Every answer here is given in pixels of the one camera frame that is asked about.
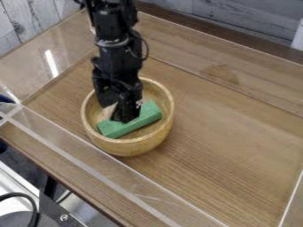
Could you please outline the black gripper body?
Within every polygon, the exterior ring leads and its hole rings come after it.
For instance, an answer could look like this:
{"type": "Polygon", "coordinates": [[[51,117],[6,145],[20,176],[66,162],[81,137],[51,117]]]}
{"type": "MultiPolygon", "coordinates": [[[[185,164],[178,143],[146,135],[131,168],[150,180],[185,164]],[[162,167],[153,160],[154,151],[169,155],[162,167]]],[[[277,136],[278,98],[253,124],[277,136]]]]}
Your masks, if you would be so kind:
{"type": "Polygon", "coordinates": [[[143,91],[139,72],[150,53],[143,38],[126,38],[123,40],[98,40],[99,56],[91,59],[94,66],[93,76],[97,75],[111,82],[118,97],[126,91],[143,91]]]}

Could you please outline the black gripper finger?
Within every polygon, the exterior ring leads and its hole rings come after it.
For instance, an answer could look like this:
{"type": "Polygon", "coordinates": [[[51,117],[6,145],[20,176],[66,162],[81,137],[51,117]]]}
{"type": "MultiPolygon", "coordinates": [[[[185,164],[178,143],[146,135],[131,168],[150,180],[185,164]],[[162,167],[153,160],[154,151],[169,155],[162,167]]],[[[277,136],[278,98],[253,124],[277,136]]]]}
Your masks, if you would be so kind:
{"type": "Polygon", "coordinates": [[[106,108],[114,105],[118,102],[118,94],[113,89],[110,80],[94,75],[93,83],[102,107],[106,108]]]}
{"type": "Polygon", "coordinates": [[[119,94],[118,104],[114,109],[111,120],[127,123],[141,115],[142,92],[126,91],[119,94]]]}

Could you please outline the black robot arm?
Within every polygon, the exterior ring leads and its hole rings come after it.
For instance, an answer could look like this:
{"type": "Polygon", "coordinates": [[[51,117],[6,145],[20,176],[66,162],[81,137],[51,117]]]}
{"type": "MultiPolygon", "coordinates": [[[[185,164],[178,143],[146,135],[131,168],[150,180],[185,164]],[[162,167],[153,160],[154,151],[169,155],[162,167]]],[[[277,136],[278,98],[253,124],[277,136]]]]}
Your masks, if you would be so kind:
{"type": "Polygon", "coordinates": [[[134,29],[139,22],[133,0],[82,0],[95,32],[99,56],[91,59],[93,83],[103,108],[115,105],[111,119],[127,123],[141,115],[143,85],[139,72],[149,44],[134,29]]]}

